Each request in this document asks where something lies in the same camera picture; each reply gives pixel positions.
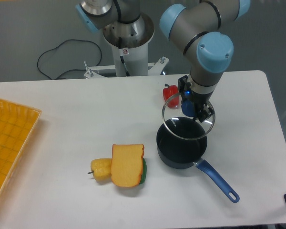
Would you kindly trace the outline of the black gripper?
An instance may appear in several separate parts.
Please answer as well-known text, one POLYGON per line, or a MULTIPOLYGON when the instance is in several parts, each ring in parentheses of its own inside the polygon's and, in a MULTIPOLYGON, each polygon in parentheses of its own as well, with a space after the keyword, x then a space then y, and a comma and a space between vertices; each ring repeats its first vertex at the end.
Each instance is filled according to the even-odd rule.
POLYGON ((215 85, 202 86, 196 83, 191 76, 184 75, 178 79, 178 91, 181 94, 182 110, 193 110, 193 119, 203 122, 215 114, 213 108, 207 105, 215 85))

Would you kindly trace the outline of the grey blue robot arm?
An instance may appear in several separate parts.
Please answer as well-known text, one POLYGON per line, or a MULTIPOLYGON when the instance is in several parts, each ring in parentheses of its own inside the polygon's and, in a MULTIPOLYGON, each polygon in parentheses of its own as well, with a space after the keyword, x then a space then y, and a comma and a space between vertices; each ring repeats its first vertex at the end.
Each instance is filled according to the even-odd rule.
MULTIPOLYGON (((246 14, 250 5, 248 0, 202 0, 191 9, 174 4, 162 14, 162 33, 192 66, 178 84, 186 116, 203 122, 214 115, 208 102, 234 54, 231 39, 218 30, 246 14)), ((154 26, 139 1, 82 0, 75 8, 86 27, 102 31, 111 45, 117 76, 147 75, 154 26)))

